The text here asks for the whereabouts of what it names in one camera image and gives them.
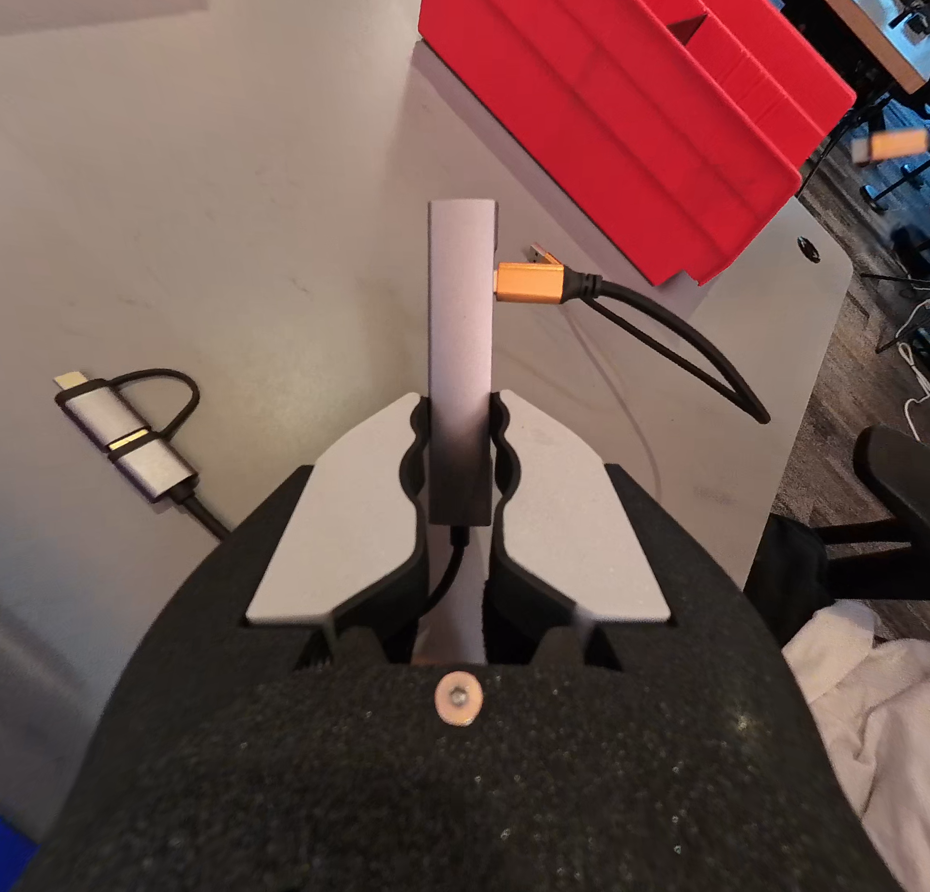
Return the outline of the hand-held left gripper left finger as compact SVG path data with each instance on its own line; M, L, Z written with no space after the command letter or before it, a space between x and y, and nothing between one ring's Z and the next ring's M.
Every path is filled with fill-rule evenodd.
M313 465L246 619L340 634L398 634L425 605L429 401L408 393L353 427Z

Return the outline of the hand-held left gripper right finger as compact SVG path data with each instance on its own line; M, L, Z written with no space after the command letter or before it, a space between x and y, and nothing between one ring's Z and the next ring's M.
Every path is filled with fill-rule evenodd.
M492 399L488 597L514 627L665 623L671 611L599 454L514 391Z

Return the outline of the grey hub stick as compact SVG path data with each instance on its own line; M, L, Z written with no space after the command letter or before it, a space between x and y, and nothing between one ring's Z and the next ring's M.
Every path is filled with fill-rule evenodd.
M428 205L429 519L490 526L497 204Z

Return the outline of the grey desk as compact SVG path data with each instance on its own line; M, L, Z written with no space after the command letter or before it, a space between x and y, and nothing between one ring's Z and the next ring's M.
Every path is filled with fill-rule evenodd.
M427 380L427 204L645 290L419 43L420 0L2 0L2 816L58 816L99 714L213 549L55 404L171 367L238 524Z

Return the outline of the grey tethered plug adapter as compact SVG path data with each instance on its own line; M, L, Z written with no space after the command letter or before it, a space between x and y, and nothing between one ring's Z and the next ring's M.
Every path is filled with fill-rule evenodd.
M147 380L176 381L190 391L184 407L160 429L146 421L122 394L123 388ZM150 434L172 440L201 400L199 386L191 376L167 367L144 368L113 378L72 371L56 376L54 383L58 389L55 403L101 451L115 450Z

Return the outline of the black office chair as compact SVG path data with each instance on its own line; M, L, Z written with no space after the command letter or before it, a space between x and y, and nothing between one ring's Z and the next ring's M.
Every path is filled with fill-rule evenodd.
M928 603L928 445L871 426L856 440L853 466L888 518L810 527L768 516L743 592L781 648L841 600Z

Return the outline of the person's white clothing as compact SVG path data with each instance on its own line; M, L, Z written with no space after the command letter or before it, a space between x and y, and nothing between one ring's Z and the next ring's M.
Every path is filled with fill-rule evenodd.
M877 623L842 600L782 653L869 839L905 890L928 890L929 643L877 643Z

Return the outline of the red plastic bin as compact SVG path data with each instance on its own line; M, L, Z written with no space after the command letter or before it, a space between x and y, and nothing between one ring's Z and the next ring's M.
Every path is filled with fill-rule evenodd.
M421 0L418 31L656 286L729 268L855 99L768 0Z

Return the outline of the blue plastic bin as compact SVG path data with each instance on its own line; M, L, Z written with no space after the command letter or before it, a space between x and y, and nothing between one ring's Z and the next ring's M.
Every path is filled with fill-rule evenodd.
M1 891L10 891L27 868L38 844L1 818Z

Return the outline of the wooden table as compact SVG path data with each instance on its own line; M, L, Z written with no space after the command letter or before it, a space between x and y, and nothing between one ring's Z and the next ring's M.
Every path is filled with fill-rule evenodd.
M899 13L896 0L822 0L854 34L888 74L908 94L929 79L929 39L891 20Z

